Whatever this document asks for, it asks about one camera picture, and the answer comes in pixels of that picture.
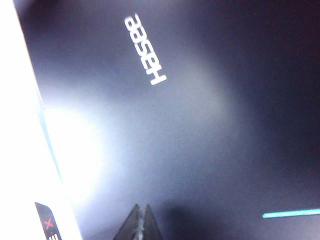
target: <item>sticker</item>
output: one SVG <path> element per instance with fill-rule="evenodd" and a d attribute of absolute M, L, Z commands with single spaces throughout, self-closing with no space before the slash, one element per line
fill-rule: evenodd
<path fill-rule="evenodd" d="M 45 238 L 47 240 L 62 240 L 51 209 L 37 202 L 35 202 L 35 207 L 39 214 Z"/>

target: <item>black surface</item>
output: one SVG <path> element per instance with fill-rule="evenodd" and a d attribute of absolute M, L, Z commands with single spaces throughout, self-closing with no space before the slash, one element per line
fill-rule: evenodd
<path fill-rule="evenodd" d="M 261 214 L 320 207 L 319 12 L 314 0 L 19 8 L 44 104 L 84 112 L 103 136 L 93 200 L 75 207 L 84 239 L 112 239 L 135 203 L 168 240 L 317 239 L 319 216 Z M 134 13 L 167 76 L 155 86 L 124 24 Z"/>

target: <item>cyan light strip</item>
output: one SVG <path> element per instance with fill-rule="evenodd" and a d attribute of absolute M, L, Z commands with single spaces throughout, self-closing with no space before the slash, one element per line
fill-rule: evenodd
<path fill-rule="evenodd" d="M 309 209 L 309 210 L 268 212 L 268 213 L 264 213 L 262 217 L 264 219 L 270 219 L 270 218 L 283 218 L 283 217 L 293 217 L 293 216 L 317 215 L 317 214 L 320 214 L 320 208 Z"/>

